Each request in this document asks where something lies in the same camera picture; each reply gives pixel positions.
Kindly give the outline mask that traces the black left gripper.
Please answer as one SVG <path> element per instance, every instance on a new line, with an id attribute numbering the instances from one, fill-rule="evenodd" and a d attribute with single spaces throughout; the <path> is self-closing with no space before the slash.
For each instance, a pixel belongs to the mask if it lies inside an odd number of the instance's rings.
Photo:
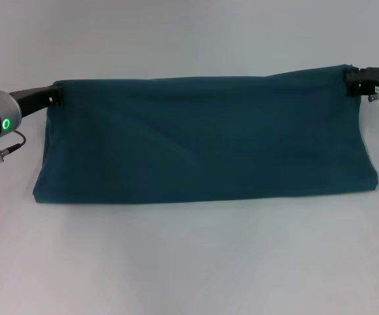
<path id="1" fill-rule="evenodd" d="M 11 92 L 10 95 L 18 103 L 23 116 L 31 115 L 51 106 L 63 106 L 63 87 L 51 85 Z"/>

